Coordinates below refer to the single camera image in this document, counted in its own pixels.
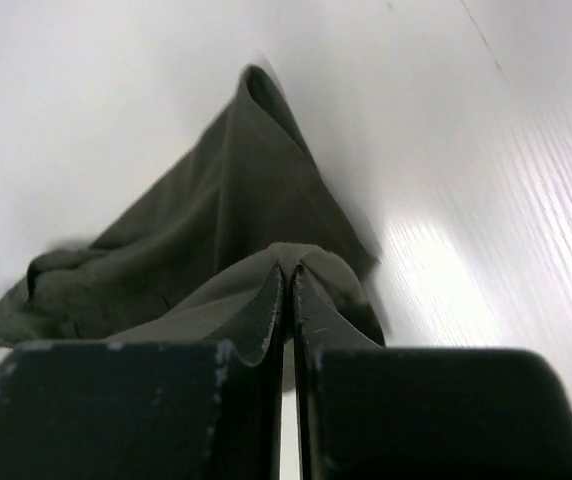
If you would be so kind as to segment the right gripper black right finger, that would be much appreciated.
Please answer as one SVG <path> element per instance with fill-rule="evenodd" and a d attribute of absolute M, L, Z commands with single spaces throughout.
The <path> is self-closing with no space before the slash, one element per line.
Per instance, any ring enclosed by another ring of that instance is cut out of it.
<path fill-rule="evenodd" d="M 293 283 L 305 479 L 572 479 L 572 408 L 519 349 L 386 348 Z"/>

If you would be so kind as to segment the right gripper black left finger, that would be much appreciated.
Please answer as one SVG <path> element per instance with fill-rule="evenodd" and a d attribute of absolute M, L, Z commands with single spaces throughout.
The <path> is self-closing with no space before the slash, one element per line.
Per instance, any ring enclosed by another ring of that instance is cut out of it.
<path fill-rule="evenodd" d="M 275 479 L 284 274 L 203 340 L 38 343 L 0 365 L 0 479 Z"/>

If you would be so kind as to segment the olive green shorts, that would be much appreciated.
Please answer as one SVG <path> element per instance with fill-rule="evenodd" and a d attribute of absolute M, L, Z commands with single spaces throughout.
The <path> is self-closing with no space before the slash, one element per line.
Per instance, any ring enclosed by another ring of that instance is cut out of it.
<path fill-rule="evenodd" d="M 34 258 L 0 298 L 0 348 L 32 340 L 207 337 L 274 268 L 312 273 L 365 336 L 375 265 L 326 187 L 271 77 L 247 67 L 197 144 L 90 245 Z"/>

